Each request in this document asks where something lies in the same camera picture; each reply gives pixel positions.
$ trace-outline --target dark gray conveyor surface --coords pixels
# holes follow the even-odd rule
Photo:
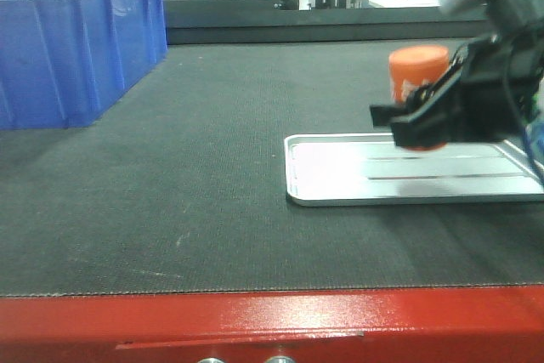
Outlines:
[[[0,132],[0,295],[544,282],[539,203],[286,200],[284,138],[374,132],[414,43],[171,47],[89,128]]]

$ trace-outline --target orange cylinder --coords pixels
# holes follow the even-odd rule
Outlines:
[[[393,101],[403,103],[416,88],[436,82],[450,65],[450,51],[435,44],[400,48],[389,55]]]

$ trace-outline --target metal tray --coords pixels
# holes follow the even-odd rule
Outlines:
[[[414,151],[391,133],[293,135],[285,154],[287,194],[303,206],[544,200],[508,141]]]

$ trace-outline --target blue plastic bin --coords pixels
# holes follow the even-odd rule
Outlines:
[[[166,52],[162,0],[0,0],[0,129],[90,125]]]

